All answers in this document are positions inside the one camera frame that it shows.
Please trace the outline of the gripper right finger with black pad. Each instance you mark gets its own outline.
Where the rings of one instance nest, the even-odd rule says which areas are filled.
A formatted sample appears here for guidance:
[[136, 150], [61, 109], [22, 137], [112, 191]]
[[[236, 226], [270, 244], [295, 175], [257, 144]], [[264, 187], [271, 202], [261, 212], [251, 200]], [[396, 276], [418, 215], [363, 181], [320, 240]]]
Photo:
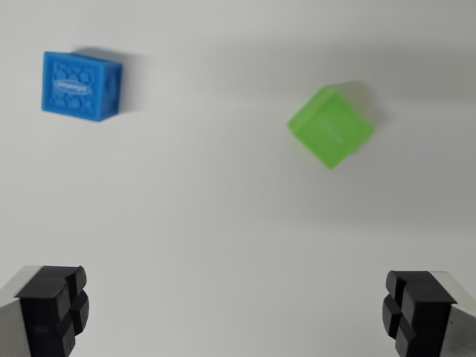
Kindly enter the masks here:
[[474, 356], [475, 298], [447, 271], [389, 271], [386, 333], [402, 357]]

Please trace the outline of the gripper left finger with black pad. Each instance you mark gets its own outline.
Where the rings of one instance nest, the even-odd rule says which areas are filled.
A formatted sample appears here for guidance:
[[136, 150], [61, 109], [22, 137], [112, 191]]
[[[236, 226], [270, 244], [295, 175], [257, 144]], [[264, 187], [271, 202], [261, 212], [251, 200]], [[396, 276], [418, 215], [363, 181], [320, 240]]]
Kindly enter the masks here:
[[1, 355], [71, 355], [86, 328], [82, 266], [24, 266], [1, 287]]

